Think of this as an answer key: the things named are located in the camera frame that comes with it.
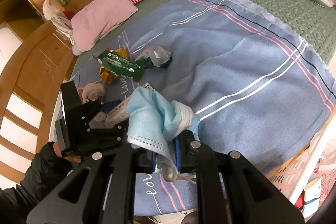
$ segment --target pink pillow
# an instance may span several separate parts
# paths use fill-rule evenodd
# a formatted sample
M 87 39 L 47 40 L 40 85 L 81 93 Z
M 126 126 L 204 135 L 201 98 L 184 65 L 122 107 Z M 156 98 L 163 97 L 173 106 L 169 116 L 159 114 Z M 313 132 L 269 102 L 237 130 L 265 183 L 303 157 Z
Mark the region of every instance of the pink pillow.
M 94 0 L 71 20 L 73 52 L 90 50 L 96 42 L 137 11 L 130 0 Z

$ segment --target wooden bed frame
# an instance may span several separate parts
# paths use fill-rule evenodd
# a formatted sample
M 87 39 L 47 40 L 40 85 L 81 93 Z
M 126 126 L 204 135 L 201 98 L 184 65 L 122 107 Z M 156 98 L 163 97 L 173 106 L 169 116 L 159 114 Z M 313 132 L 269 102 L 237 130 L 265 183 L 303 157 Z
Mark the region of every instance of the wooden bed frame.
M 72 63 L 71 46 L 56 32 L 55 26 L 45 22 L 30 34 L 12 55 L 0 76 L 0 127 L 3 117 L 37 136 L 36 152 L 48 142 L 51 120 L 60 84 Z M 42 112 L 39 128 L 35 128 L 6 109 L 14 93 Z M 34 154 L 0 136 L 0 145 L 32 160 Z M 24 173 L 0 161 L 0 174 L 20 183 Z

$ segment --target hand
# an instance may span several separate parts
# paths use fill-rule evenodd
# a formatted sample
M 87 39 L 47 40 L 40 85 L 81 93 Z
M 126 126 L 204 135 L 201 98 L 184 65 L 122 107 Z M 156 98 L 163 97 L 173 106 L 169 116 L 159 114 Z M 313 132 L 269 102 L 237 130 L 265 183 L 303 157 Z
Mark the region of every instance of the hand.
M 53 147 L 53 149 L 54 149 L 55 154 L 56 154 L 58 157 L 63 158 L 63 157 L 62 157 L 62 154 L 61 154 L 61 149 L 59 148 L 58 141 L 56 141 L 56 142 L 52 145 L 52 147 Z M 65 157 L 64 159 L 69 160 L 69 161 L 73 161 L 73 162 L 77 162 L 77 163 L 80 163 L 80 162 L 81 162 L 81 159 L 80 159 L 80 157 L 78 157 L 78 156 L 67 156 L 67 157 Z

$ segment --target person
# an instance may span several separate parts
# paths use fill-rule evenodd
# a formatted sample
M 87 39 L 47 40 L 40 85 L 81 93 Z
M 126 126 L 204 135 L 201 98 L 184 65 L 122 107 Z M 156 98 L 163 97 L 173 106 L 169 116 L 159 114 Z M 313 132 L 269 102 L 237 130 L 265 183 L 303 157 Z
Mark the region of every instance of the person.
M 62 158 L 58 142 L 48 142 L 31 161 L 16 188 L 0 189 L 0 223 L 26 224 L 29 212 L 71 171 L 77 156 Z

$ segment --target green snack wrapper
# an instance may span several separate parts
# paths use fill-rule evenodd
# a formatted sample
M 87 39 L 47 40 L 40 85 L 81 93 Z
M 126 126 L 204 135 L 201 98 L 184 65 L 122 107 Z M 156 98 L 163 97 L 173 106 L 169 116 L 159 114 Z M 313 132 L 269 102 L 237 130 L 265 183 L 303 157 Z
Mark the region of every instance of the green snack wrapper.
M 173 61 L 171 57 L 168 57 L 167 59 L 168 61 L 160 64 L 158 67 L 167 68 L 169 64 Z M 136 82 L 140 81 L 145 69 L 151 69 L 156 67 L 153 64 L 150 56 L 147 58 L 144 57 L 140 60 L 130 61 L 112 50 L 103 51 L 98 56 L 97 60 L 102 66 L 114 72 L 115 74 L 130 77 Z
M 127 60 L 121 57 L 114 51 L 105 50 L 97 58 L 100 64 L 102 64 L 108 70 L 118 74 L 133 78 L 134 81 L 139 82 L 145 68 L 137 65 L 136 62 Z

